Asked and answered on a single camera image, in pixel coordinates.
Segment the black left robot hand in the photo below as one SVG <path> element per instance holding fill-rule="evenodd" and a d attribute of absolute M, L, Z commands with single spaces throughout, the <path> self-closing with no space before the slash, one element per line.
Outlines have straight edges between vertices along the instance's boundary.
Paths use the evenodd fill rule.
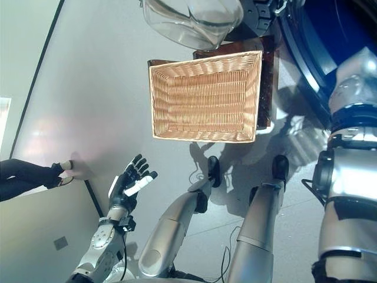
<path fill-rule="evenodd" d="M 137 194 L 149 185 L 157 176 L 156 171 L 148 170 L 147 159 L 136 155 L 125 167 L 122 174 L 116 176 L 108 193 L 109 208 L 124 208 L 131 213 L 137 205 Z"/>

